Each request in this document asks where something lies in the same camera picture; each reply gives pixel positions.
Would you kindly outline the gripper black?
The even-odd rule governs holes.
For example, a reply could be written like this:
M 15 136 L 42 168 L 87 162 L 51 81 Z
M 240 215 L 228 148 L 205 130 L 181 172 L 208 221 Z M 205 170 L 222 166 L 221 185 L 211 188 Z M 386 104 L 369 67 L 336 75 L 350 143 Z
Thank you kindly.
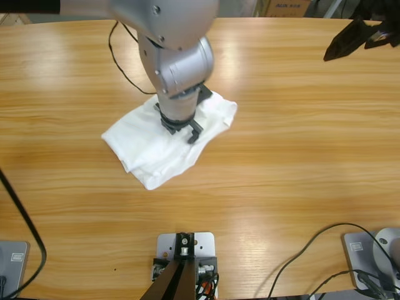
M 369 26 L 362 19 L 353 19 L 333 38 L 324 61 L 348 56 L 364 43 L 365 49 L 399 46 L 399 1 L 374 1 L 371 12 L 381 18 L 381 23 Z
M 194 120 L 194 116 L 191 116 L 187 120 L 177 121 L 168 119 L 165 115 L 161 116 L 161 124 L 171 133 L 174 134 L 176 131 L 180 131 L 182 128 L 186 126 L 192 127 L 192 135 L 187 140 L 188 144 L 194 144 L 198 138 L 200 133 L 203 131 L 203 128 Z

